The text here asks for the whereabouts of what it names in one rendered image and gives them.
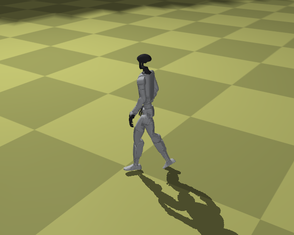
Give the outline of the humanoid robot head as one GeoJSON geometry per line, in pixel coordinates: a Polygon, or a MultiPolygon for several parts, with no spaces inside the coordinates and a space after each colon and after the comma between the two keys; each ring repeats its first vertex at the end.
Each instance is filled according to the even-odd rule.
{"type": "Polygon", "coordinates": [[[137,57],[139,61],[139,68],[143,69],[144,74],[151,74],[152,72],[148,69],[148,67],[144,66],[144,63],[151,61],[151,57],[148,54],[141,54],[137,57]]]}

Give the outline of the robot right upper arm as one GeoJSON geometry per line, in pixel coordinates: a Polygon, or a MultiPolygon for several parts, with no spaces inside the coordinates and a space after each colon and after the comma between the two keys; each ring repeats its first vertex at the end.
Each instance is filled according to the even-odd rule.
{"type": "MultiPolygon", "coordinates": [[[[153,70],[150,70],[150,71],[152,71],[154,74],[153,70]]],[[[158,92],[158,90],[159,90],[159,87],[158,87],[157,81],[155,79],[155,74],[154,74],[154,93],[158,92]]]]}

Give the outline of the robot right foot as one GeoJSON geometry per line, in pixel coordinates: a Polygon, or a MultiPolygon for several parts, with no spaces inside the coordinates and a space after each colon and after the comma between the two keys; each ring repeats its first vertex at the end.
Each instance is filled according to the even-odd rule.
{"type": "Polygon", "coordinates": [[[166,167],[170,166],[171,164],[175,163],[176,161],[172,158],[169,159],[168,162],[165,163],[165,165],[163,166],[163,169],[165,169],[166,167]]]}

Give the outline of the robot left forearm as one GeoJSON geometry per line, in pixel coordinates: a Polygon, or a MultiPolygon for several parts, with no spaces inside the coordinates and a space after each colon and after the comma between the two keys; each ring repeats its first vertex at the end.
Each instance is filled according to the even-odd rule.
{"type": "Polygon", "coordinates": [[[138,114],[139,110],[143,107],[143,102],[144,102],[144,100],[142,98],[139,98],[138,99],[138,102],[137,102],[136,106],[130,112],[130,116],[131,115],[135,115],[136,116],[138,114]]]}

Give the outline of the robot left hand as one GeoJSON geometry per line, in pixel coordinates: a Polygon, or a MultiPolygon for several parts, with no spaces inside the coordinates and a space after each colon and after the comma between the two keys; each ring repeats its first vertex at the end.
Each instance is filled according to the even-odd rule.
{"type": "Polygon", "coordinates": [[[134,127],[133,124],[132,124],[132,123],[133,123],[133,122],[132,122],[132,119],[133,119],[134,117],[135,117],[135,115],[131,115],[131,116],[129,115],[129,124],[130,124],[131,127],[134,127]]]}

